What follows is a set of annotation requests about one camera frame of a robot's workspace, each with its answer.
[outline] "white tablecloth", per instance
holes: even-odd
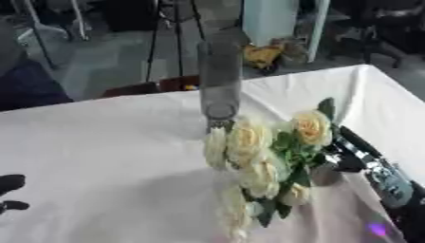
[[[334,97],[339,122],[425,184],[425,105],[374,67],[245,81],[243,89],[241,113],[271,121]],[[31,204],[0,216],[0,242],[226,242],[198,100],[194,91],[0,114],[1,174],[28,177],[1,199]],[[398,242],[360,176],[315,187],[311,203],[294,212],[269,229],[254,227],[252,242]],[[386,222],[387,236],[370,233],[376,222]]]

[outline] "purple light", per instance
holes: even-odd
[[[385,236],[387,235],[386,231],[385,231],[385,226],[382,224],[378,224],[378,223],[372,223],[372,224],[368,224],[367,227],[369,228],[369,230],[372,231],[372,233],[378,235],[378,236]]]

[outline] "rose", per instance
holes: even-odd
[[[284,196],[280,198],[280,202],[287,206],[304,205],[310,198],[310,189],[298,183],[294,183]]]
[[[273,136],[260,121],[240,117],[233,126],[228,138],[229,160],[239,168],[244,168],[259,155],[261,150],[269,148]]]
[[[227,236],[234,243],[247,240],[247,229],[255,213],[255,205],[247,203],[242,191],[237,185],[226,189],[221,196],[222,208],[220,210],[221,224]]]
[[[265,196],[272,199],[279,193],[279,182],[289,176],[289,169],[270,150],[267,149],[262,154],[259,161],[240,170],[240,184],[253,197]]]
[[[226,130],[213,128],[204,142],[204,156],[207,163],[215,170],[226,169]]]
[[[292,121],[303,142],[327,146],[332,142],[330,120],[318,110],[298,113]]]

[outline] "chair base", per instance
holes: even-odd
[[[341,38],[327,55],[327,59],[334,60],[337,56],[345,56],[349,53],[361,53],[366,64],[371,64],[372,54],[380,54],[394,59],[393,68],[399,68],[402,58],[394,51],[384,48],[380,41],[370,40],[365,43],[362,40],[352,38]]]

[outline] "gray floor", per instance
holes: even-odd
[[[220,30],[230,26],[239,12],[239,0],[198,0],[202,24],[213,38],[226,38],[246,42],[246,36],[238,28]],[[44,39],[58,70],[52,76],[65,91],[77,101],[96,99],[109,88],[140,84],[144,82],[146,60],[151,32],[110,33],[99,16],[90,16],[94,29],[89,42],[76,40],[66,42],[61,36],[44,33]],[[194,21],[183,24],[185,74],[195,74],[196,43],[200,40]],[[326,45],[321,47],[314,64],[298,67],[282,66],[275,75],[317,70],[343,65],[355,65],[360,61],[341,57],[334,62],[323,58]],[[29,41],[30,55],[45,62],[37,45]],[[406,56],[403,66],[391,68],[389,59],[375,57],[373,64],[393,77],[408,90],[425,101],[425,62],[415,56]],[[176,38],[174,33],[161,27],[157,41],[157,53],[153,66],[152,81],[177,76]],[[256,70],[244,68],[244,78],[260,77]]]

